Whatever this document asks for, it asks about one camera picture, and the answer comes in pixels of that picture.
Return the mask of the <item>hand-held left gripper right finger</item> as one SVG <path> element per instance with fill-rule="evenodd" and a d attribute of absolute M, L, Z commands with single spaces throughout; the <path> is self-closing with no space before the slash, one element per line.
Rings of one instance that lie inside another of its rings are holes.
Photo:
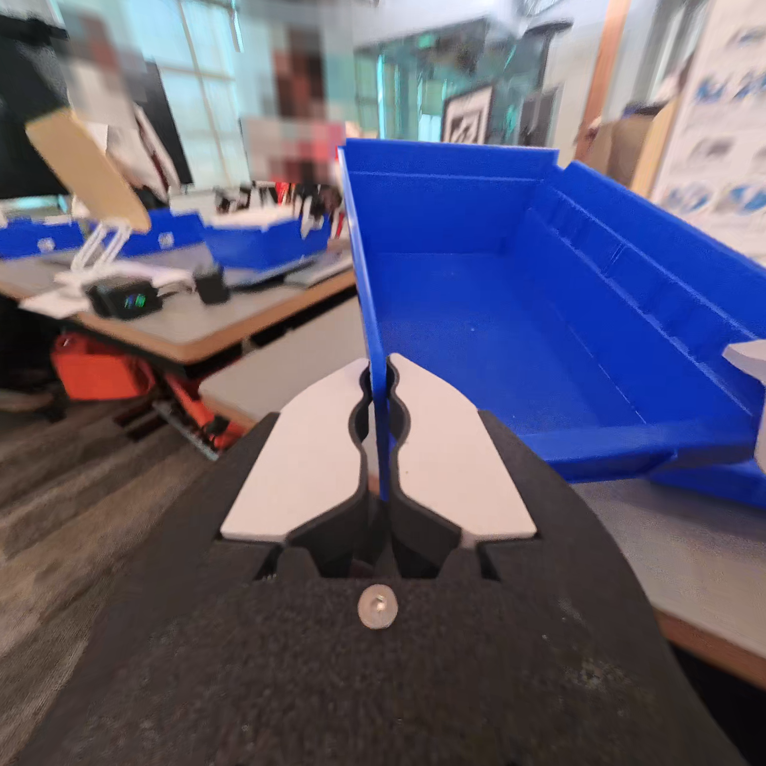
<path fill-rule="evenodd" d="M 527 543 L 537 526 L 478 408 L 400 353 L 387 362 L 388 518 L 404 578 L 433 579 L 461 551 Z"/>

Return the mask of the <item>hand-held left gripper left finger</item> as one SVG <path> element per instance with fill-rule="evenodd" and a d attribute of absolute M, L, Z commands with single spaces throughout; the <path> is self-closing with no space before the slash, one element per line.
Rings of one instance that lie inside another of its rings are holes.
<path fill-rule="evenodd" d="M 225 541 L 305 549 L 343 576 L 369 525 L 369 360 L 358 358 L 284 405 L 232 504 Z"/>

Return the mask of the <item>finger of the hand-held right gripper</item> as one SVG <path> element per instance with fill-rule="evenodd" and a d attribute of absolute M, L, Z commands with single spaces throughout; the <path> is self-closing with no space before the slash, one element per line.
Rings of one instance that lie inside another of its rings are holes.
<path fill-rule="evenodd" d="M 727 345 L 723 357 L 735 368 L 759 381 L 765 387 L 765 340 L 738 342 Z M 765 473 L 765 405 L 762 407 L 754 446 L 754 460 Z"/>

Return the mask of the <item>grey table with wooden edge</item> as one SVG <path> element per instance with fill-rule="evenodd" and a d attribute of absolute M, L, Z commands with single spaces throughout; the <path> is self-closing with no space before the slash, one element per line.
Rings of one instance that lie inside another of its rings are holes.
<path fill-rule="evenodd" d="M 53 292 L 46 300 L 61 311 L 80 307 L 70 319 L 81 330 L 90 330 L 107 340 L 127 344 L 181 366 L 212 358 L 257 333 L 280 325 L 292 317 L 356 287 L 352 267 L 314 286 L 302 288 L 277 284 L 259 290 L 235 293 L 229 301 L 206 306 L 196 296 L 182 291 L 169 296 L 163 308 L 136 320 L 101 318 L 91 311 L 87 301 L 61 296 L 55 276 L 62 266 L 45 257 L 27 257 L 2 261 L 2 295 L 13 300 L 33 299 Z"/>

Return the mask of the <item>grey laptop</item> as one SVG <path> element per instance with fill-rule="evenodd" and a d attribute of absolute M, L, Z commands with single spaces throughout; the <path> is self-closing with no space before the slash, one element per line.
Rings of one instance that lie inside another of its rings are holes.
<path fill-rule="evenodd" d="M 323 252 L 260 270 L 227 268 L 224 277 L 226 286 L 234 292 L 265 290 L 274 286 L 308 289 L 350 269 L 350 251 Z"/>

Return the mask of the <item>orange bag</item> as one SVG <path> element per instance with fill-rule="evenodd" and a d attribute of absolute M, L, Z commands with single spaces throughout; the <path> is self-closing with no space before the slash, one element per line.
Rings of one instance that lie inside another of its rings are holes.
<path fill-rule="evenodd" d="M 133 399 L 152 393 L 157 385 L 147 361 L 76 332 L 57 337 L 51 363 L 75 401 Z"/>

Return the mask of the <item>wooden document board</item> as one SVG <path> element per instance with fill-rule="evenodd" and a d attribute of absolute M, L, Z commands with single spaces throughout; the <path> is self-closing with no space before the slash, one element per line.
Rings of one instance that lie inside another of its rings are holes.
<path fill-rule="evenodd" d="M 629 188 L 645 199 L 649 199 L 655 187 L 680 102 L 681 96 L 676 95 L 662 106 L 650 105 L 628 118 L 636 138 L 639 139 Z"/>

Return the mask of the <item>printed instruction sheet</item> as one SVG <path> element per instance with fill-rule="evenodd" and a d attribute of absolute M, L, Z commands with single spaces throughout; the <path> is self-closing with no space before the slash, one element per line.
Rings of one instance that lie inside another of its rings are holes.
<path fill-rule="evenodd" d="M 765 2 L 710 2 L 651 201 L 765 261 Z"/>

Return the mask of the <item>tan cardboard box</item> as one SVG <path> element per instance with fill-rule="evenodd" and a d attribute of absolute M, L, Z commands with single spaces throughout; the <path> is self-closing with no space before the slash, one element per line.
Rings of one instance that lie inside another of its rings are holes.
<path fill-rule="evenodd" d="M 629 188 L 654 116 L 632 114 L 594 129 L 582 161 L 587 167 Z"/>

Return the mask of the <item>framed picture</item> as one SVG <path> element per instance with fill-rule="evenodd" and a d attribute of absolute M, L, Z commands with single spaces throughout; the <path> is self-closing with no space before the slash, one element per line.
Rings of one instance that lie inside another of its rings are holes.
<path fill-rule="evenodd" d="M 490 134 L 494 90 L 494 85 L 487 83 L 446 98 L 440 141 L 460 145 L 485 145 Z"/>

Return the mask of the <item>wooden board document stand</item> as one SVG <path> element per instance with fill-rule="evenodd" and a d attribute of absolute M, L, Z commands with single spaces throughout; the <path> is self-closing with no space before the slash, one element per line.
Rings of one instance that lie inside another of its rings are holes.
<path fill-rule="evenodd" d="M 70 269 L 55 275 L 57 287 L 21 301 L 23 310 L 57 320 L 88 311 L 85 289 L 112 278 L 143 279 L 160 290 L 170 285 L 193 289 L 192 274 L 186 270 L 118 259 L 130 235 L 148 232 L 148 212 L 71 108 L 37 117 L 24 129 L 53 174 L 84 203 L 97 225 Z"/>

